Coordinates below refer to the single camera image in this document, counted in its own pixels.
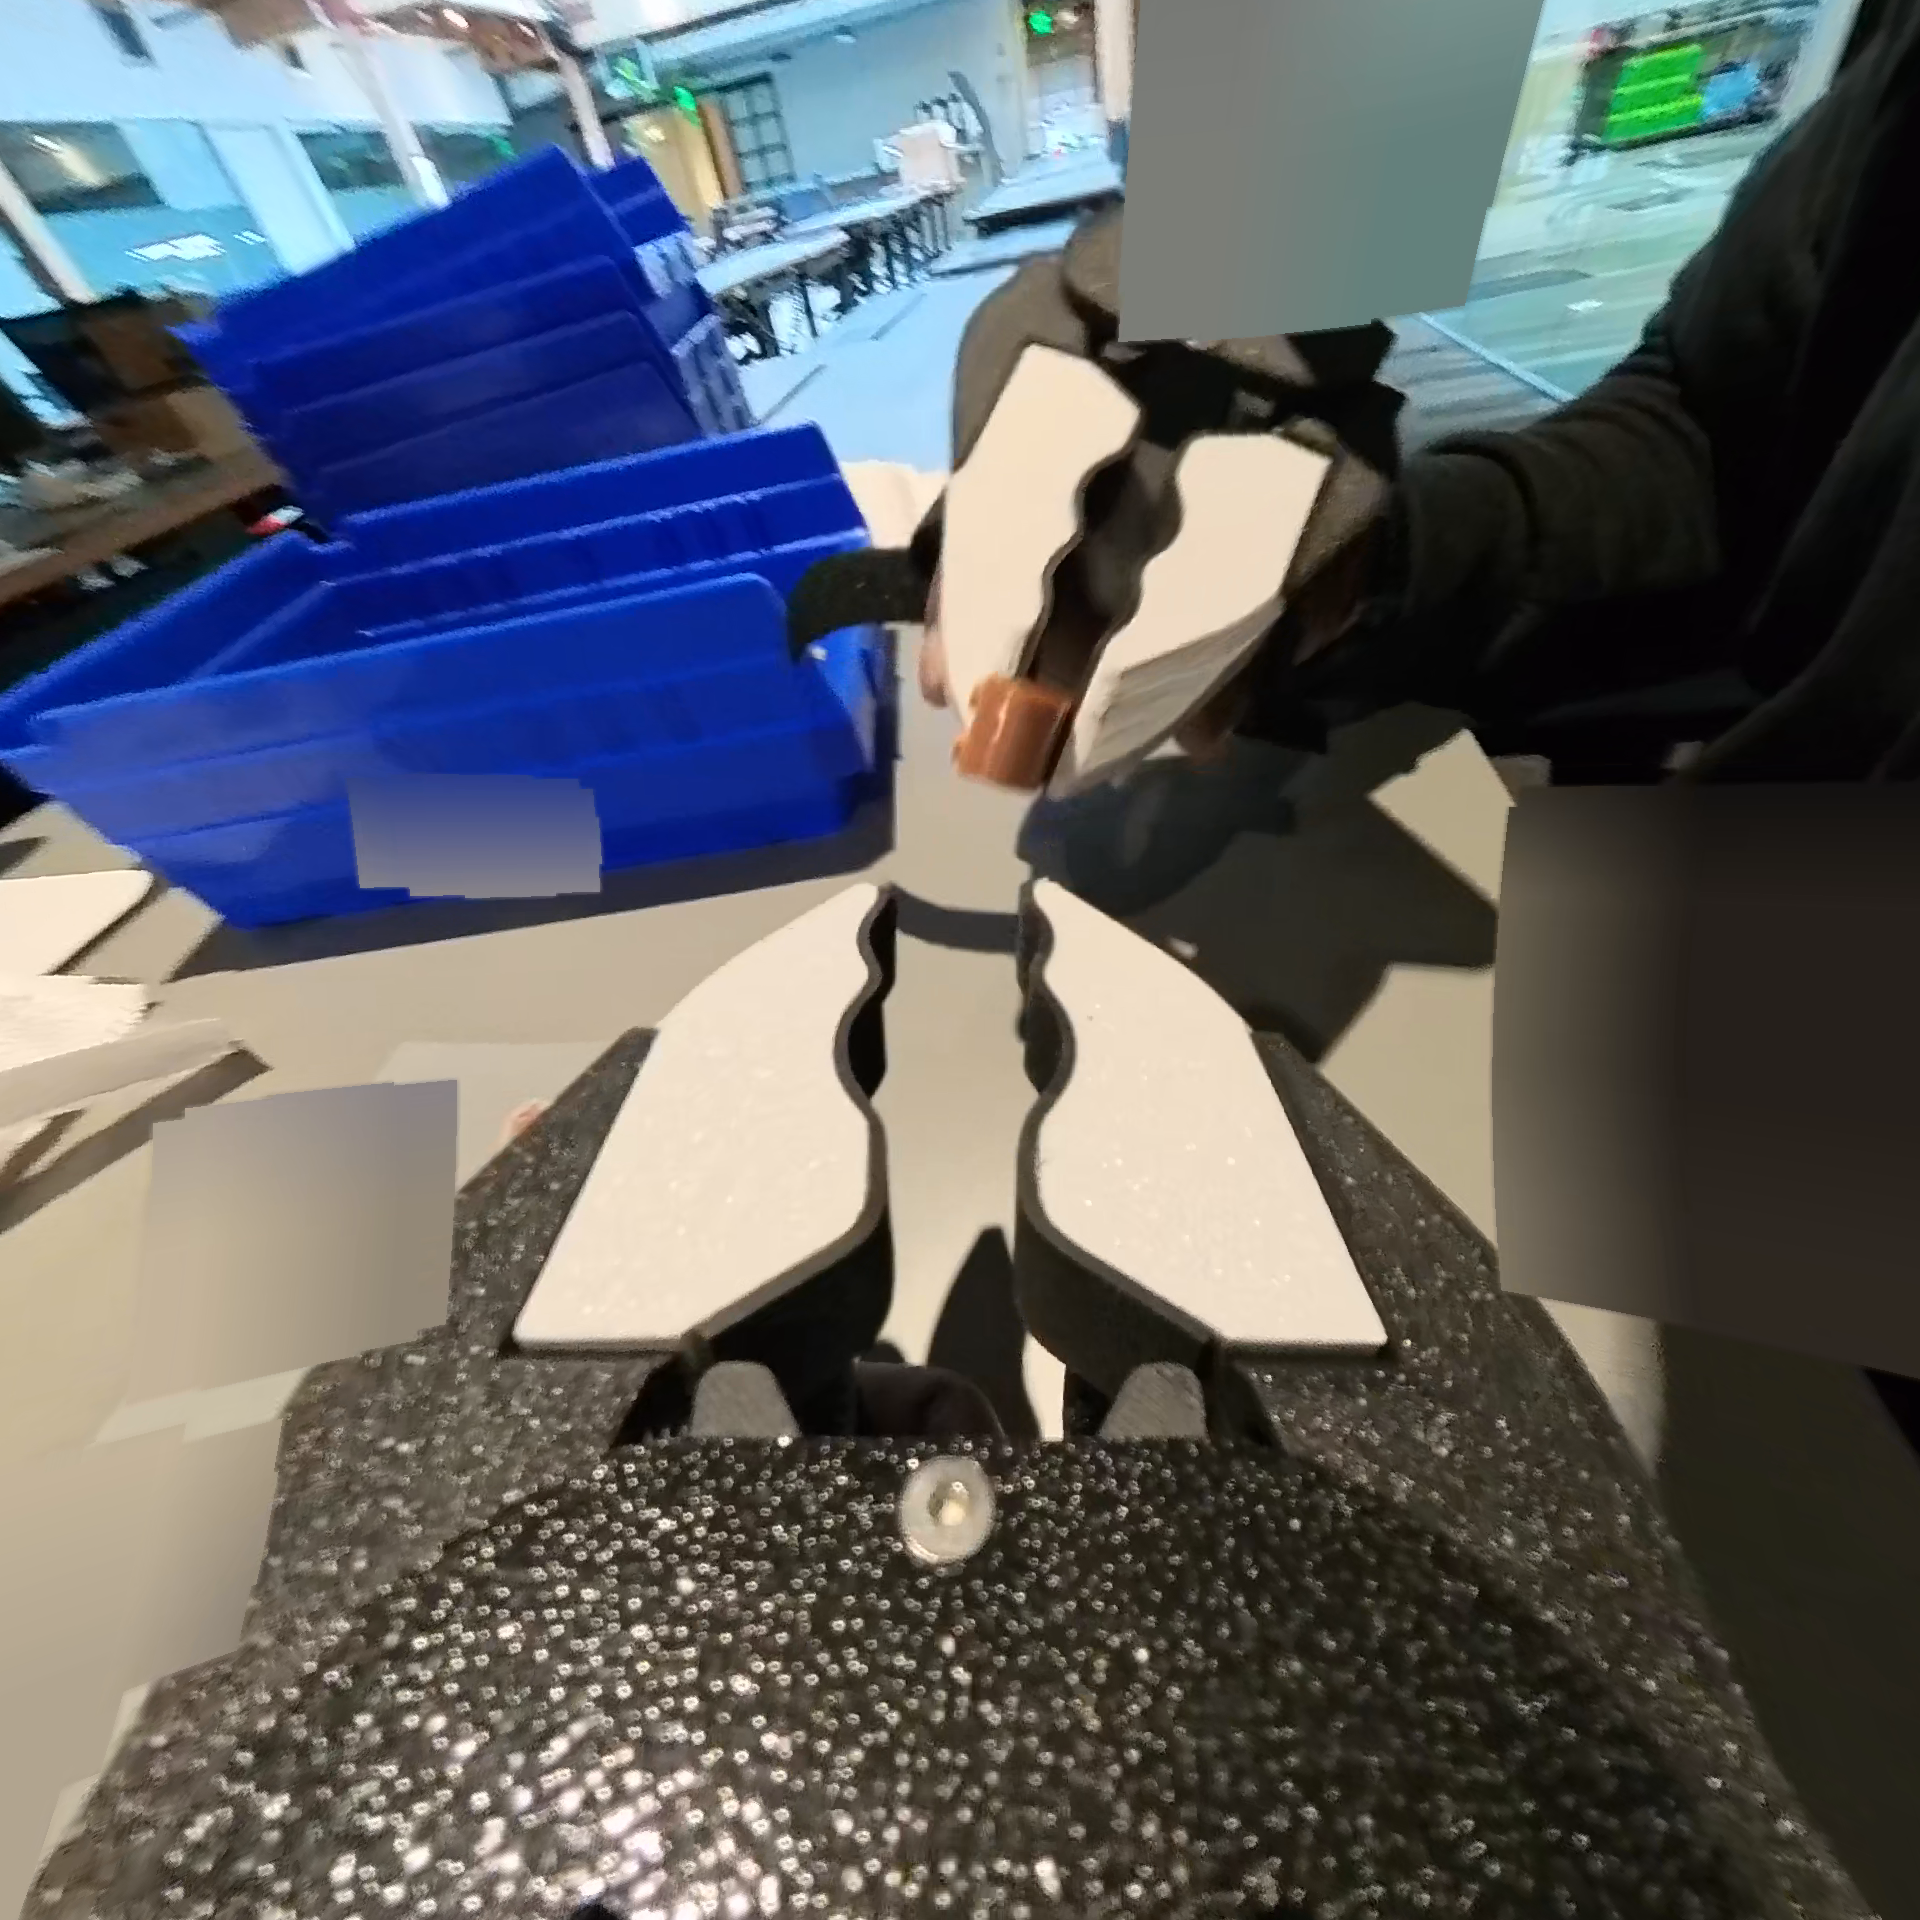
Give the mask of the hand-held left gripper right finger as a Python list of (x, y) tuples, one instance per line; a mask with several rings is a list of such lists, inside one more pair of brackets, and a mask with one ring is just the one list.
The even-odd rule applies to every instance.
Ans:
[(1375, 1360), (1387, 1327), (1252, 1030), (1055, 879), (1022, 899), (1014, 1296), (1070, 1376)]

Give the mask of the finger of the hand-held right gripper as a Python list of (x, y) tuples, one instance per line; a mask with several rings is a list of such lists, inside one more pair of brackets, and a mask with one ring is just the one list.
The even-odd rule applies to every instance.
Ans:
[(1200, 712), (1248, 662), (1334, 467), (1304, 438), (1191, 438), (1170, 472), (1176, 519), (1143, 565), (1135, 607), (1103, 640), (1047, 796), (1118, 780)]
[(950, 708), (1022, 676), (1093, 483), (1138, 444), (1140, 410), (1101, 366), (1027, 346), (944, 492), (935, 631)]

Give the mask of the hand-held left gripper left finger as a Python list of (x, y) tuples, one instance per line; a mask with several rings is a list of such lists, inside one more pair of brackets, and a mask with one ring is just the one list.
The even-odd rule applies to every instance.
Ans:
[(894, 1301), (874, 1093), (895, 892), (861, 879), (660, 1022), (511, 1323), (522, 1352), (678, 1355), (834, 1391)]

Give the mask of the brown round toy brick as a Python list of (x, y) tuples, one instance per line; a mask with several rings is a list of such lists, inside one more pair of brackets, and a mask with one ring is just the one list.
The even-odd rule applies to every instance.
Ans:
[(1071, 728), (1071, 694), (1037, 679), (988, 676), (972, 693), (950, 760), (962, 780), (1040, 794)]

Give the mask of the blue plastic bin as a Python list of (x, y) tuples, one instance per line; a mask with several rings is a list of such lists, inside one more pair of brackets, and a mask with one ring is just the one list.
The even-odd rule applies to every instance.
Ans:
[(365, 773), (325, 800), (103, 838), (237, 927), (411, 901), (598, 896), (639, 869), (831, 838), (894, 787), (883, 712), (592, 758), (574, 773)]
[(773, 660), (805, 543), (868, 534), (815, 422), (576, 463), (277, 534), (4, 694), (45, 797), (149, 770)]

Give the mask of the grey desk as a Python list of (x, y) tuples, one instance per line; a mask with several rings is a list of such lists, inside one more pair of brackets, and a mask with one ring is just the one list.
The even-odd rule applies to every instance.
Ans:
[(128, 1332), (150, 1131), (220, 1096), (372, 1080), (459, 1091), (459, 1179), (522, 1108), (626, 1028), (852, 877), (901, 892), (879, 1114), (895, 1188), (886, 1340), (972, 1376), (1006, 1423), (1063, 1419), (1064, 1371), (1016, 1344), (989, 1234), (1010, 1237), (1024, 1071), (1010, 915), (1037, 856), (1063, 884), (1206, 974), (1256, 1023), (1331, 1056), (1412, 1164), (1495, 1227), (1493, 911), (1506, 811), (1539, 773), (1486, 758), (1429, 711), (1395, 711), (1291, 766), (1238, 743), (1098, 794), (1118, 814), (1024, 826), (1027, 802), (950, 767), (950, 718), (902, 666), (892, 807), (877, 827), (711, 867), (615, 876), (598, 899), (422, 904), (220, 927), (150, 899), (79, 967), (220, 1020), (239, 1053), (52, 1126), (4, 1175), (4, 1460), (275, 1429), (295, 1376), (135, 1398)]

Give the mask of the person's right hand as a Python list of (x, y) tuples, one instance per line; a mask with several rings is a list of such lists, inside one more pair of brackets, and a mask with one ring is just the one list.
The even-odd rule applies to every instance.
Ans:
[(1282, 610), (1245, 662), (1206, 694), (1172, 734), (1188, 758), (1211, 758), (1238, 741), (1282, 751), (1324, 754), (1352, 700), (1336, 684), (1348, 672), (1352, 636), (1404, 589), (1406, 534), (1402, 483), (1287, 589)]

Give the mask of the long background table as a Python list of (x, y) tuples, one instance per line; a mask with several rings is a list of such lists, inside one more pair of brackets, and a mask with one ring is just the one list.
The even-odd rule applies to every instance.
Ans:
[(735, 366), (806, 350), (860, 303), (922, 280), (954, 244), (962, 197), (901, 186), (709, 259), (696, 279)]

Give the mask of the green lit screen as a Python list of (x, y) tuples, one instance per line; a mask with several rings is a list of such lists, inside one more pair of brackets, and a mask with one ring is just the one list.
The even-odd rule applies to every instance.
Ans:
[(1704, 46), (1699, 39), (1637, 50), (1619, 67), (1596, 141), (1620, 149), (1696, 127), (1704, 111), (1703, 62)]

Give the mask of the stack of blue bins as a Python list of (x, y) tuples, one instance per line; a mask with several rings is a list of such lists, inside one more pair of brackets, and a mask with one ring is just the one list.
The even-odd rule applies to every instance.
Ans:
[(323, 525), (754, 422), (642, 158), (542, 149), (174, 327)]

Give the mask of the crumpled white paper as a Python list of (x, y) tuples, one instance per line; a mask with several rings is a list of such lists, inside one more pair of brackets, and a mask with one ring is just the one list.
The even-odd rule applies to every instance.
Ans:
[(94, 952), (163, 899), (139, 869), (6, 876), (3, 1219), (22, 1222), (181, 1119), (266, 1074), (223, 1020), (179, 1016)]

